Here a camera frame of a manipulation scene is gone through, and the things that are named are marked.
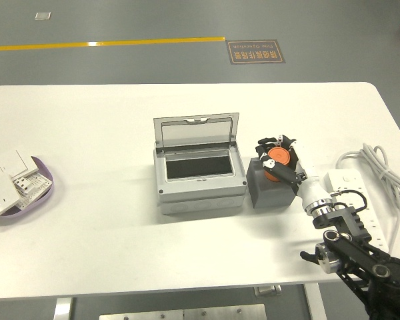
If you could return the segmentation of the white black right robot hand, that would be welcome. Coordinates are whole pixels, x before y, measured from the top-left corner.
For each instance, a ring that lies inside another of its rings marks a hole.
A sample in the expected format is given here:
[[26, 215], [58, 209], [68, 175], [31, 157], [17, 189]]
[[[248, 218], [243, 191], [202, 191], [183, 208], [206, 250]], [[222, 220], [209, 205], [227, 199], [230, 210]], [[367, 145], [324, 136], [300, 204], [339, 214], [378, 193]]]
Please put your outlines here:
[[[289, 153], [288, 164], [269, 154], [276, 148]], [[330, 194], [320, 185], [311, 153], [302, 142], [280, 135], [258, 140], [255, 150], [265, 172], [290, 186], [302, 199], [302, 207], [308, 215], [321, 207], [333, 205]]]

